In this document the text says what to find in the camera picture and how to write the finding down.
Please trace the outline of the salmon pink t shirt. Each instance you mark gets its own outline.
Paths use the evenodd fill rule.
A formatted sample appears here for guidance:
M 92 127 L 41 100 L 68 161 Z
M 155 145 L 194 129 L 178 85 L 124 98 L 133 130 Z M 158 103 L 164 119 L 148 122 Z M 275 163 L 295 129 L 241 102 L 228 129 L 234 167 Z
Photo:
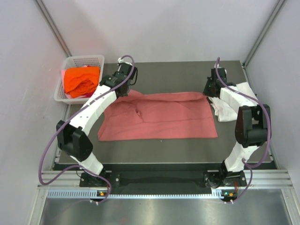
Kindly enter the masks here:
M 100 141 L 216 138 L 210 104 L 199 92 L 142 94 L 132 90 L 104 111 Z

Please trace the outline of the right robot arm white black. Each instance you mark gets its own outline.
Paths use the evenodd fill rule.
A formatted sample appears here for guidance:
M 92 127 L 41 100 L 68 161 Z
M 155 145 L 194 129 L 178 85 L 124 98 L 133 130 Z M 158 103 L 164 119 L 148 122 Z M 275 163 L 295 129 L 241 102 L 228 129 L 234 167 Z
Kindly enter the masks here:
M 236 180 L 235 173 L 244 169 L 250 156 L 267 142 L 270 107 L 259 105 L 248 82 L 228 82 L 227 71 L 222 67 L 211 69 L 203 93 L 219 122 L 236 122 L 236 143 L 223 162 L 222 167 L 225 170 L 218 177 L 223 185 L 228 186 Z

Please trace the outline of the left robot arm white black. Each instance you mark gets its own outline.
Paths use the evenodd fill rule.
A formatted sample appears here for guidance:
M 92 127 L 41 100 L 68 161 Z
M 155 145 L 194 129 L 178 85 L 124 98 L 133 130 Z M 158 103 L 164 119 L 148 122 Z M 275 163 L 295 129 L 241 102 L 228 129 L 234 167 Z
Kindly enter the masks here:
M 73 115 L 70 122 L 58 122 L 56 129 L 58 147 L 67 153 L 79 166 L 90 174 L 90 180 L 96 186 L 106 182 L 104 166 L 93 154 L 93 144 L 88 135 L 94 123 L 103 114 L 105 109 L 119 97 L 127 96 L 131 81 L 136 80 L 138 69 L 131 63 L 122 62 L 112 75 L 104 76 L 93 95 Z

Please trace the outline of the folded white t shirt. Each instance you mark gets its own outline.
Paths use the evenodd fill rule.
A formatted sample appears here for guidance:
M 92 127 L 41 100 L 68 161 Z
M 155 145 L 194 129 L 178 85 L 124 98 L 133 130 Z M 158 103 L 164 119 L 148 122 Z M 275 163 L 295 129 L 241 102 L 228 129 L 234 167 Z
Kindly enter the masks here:
M 257 102 L 241 95 L 241 93 L 257 99 L 250 88 L 248 82 L 239 83 L 236 86 L 230 86 L 234 91 L 228 88 L 222 88 L 220 97 L 208 97 L 214 114 L 219 122 L 230 122 L 237 119 L 237 113 L 240 106 L 256 106 Z

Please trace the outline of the magenta shirt in basket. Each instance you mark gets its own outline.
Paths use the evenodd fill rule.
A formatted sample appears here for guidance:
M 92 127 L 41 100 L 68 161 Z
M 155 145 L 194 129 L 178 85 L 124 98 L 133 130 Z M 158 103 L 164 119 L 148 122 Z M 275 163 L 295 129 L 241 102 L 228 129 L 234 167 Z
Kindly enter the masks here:
M 80 95 L 78 98 L 90 98 L 95 91 L 89 92 L 89 93 L 85 93 L 83 95 Z

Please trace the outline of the orange t shirt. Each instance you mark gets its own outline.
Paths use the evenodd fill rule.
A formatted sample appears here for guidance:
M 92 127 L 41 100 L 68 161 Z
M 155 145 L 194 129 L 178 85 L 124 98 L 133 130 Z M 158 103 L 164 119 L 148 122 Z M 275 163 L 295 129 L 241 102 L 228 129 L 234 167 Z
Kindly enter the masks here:
M 71 98 L 79 98 L 92 94 L 100 78 L 100 67 L 72 67 L 63 70 L 64 92 Z

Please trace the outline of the light pink shirt in basket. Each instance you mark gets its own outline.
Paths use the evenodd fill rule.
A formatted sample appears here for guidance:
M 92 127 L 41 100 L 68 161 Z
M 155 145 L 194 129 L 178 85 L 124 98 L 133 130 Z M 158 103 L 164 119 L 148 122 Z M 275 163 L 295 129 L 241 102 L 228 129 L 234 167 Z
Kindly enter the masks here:
M 60 71 L 60 76 L 61 76 L 62 83 L 64 83 L 65 72 L 66 72 L 65 69 Z

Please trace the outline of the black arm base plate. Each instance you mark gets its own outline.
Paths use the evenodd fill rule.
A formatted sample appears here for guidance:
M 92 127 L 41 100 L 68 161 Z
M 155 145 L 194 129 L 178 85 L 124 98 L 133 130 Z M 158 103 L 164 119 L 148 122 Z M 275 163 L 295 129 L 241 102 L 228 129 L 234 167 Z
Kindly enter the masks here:
M 245 174 L 230 172 L 222 175 L 220 172 L 203 171 L 117 171 L 100 174 L 105 180 L 92 176 L 87 172 L 81 174 L 79 186 L 83 188 L 103 187 L 109 181 L 113 189 L 127 188 L 130 185 L 142 189 L 150 185 L 162 185 L 164 189 L 175 185 L 184 185 L 188 188 L 218 188 L 218 187 L 245 187 Z

